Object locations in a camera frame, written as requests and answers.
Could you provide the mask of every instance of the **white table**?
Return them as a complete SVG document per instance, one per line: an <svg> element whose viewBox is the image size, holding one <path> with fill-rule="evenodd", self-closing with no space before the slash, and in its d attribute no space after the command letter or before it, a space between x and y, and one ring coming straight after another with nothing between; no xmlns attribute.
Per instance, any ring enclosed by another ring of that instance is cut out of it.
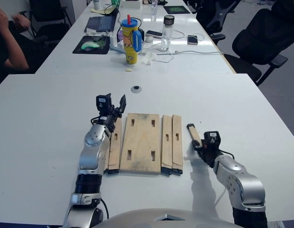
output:
<svg viewBox="0 0 294 228"><path fill-rule="evenodd" d="M169 0L170 5L183 5L182 0ZM92 13L91 3L82 15L77 19L76 23L68 31L65 37L60 41L55 50L51 53L48 59L40 67L37 73L73 73L86 70L91 74L98 72L99 69L106 68L108 73L118 73L124 71L126 68L131 69L136 73L160 73L160 74L175 74L185 75L187 73L233 73L233 69L229 67L225 58L220 55L177 55L174 60L170 63L153 62L151 66L146 66L142 63L135 65L128 65L125 60L124 54L118 54L116 51L110 50L107 55L86 55L86 54L72 54L79 41L86 34L84 29L87 25L90 17L100 16L99 14ZM141 9L124 9L119 7L121 17L120 21L127 18L127 14L132 17L137 17L142 20L141 28L146 32L148 30L161 31L163 26L163 17L168 13L165 11L163 6L158 6L157 17L155 21L152 21L151 17L151 5L142 5ZM195 15L193 14L175 14L174 29L182 31L186 36L199 33L198 39L204 40L199 42L197 46L187 45L187 38L175 39L171 42L170 52L184 51L184 50L195 50L199 52L214 52L217 51L217 47L212 43L209 36L206 34L202 26L197 22ZM117 33L119 23L116 22L114 32ZM173 37L182 37L179 32L173 31ZM154 39L155 43L160 43L160 39ZM150 47L152 44L145 44L145 48ZM170 56L159 57L159 60L167 61Z"/></svg>
<svg viewBox="0 0 294 228"><path fill-rule="evenodd" d="M133 94L133 85L142 92ZM256 175L269 221L294 219L294 137L247 75L10 75L0 85L0 222L61 225L95 97L126 94L127 113L182 116L181 176L119 173L101 186L110 216L142 208L199 211L233 221L228 194L194 154L186 124L218 130L220 148Z"/></svg>

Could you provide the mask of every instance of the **black phone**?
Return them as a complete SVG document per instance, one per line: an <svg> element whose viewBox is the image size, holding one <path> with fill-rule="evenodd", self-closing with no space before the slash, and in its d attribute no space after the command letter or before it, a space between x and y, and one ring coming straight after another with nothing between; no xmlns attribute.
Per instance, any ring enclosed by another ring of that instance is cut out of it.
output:
<svg viewBox="0 0 294 228"><path fill-rule="evenodd" d="M161 32L155 32L155 31L148 30L146 32L146 36L151 36L151 37L154 37L154 38L161 39L162 33Z"/></svg>
<svg viewBox="0 0 294 228"><path fill-rule="evenodd" d="M187 44L197 45L198 44L198 37L193 36L193 35L187 36Z"/></svg>

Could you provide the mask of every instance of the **laptop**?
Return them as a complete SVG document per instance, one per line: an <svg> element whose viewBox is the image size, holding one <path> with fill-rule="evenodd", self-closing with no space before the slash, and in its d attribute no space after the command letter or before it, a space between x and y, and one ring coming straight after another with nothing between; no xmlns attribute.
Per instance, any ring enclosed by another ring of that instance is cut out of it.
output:
<svg viewBox="0 0 294 228"><path fill-rule="evenodd" d="M115 8L108 16L90 17L85 32L86 28L94 29L97 32L113 31L118 12L118 8Z"/></svg>

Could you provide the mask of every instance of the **gray floor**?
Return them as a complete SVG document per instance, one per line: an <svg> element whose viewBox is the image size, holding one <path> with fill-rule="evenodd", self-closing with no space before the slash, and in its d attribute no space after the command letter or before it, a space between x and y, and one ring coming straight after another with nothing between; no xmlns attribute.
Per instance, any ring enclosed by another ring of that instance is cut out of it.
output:
<svg viewBox="0 0 294 228"><path fill-rule="evenodd" d="M226 35L226 39L218 43L219 49L237 56L232 50L234 38L249 24L258 10L270 9L272 3L268 0L242 0L235 13L230 13L226 17L221 32ZM288 61L280 69L276 69L259 89L294 135L294 43L281 54L287 57ZM263 73L268 69L268 66L257 67Z"/></svg>

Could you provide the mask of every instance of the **cup handle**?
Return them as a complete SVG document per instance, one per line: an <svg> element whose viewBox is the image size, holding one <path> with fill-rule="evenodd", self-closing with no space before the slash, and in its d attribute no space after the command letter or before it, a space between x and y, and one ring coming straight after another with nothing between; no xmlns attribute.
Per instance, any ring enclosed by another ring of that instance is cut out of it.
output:
<svg viewBox="0 0 294 228"><path fill-rule="evenodd" d="M133 48L136 52L142 50L142 34L140 31L133 32Z"/></svg>

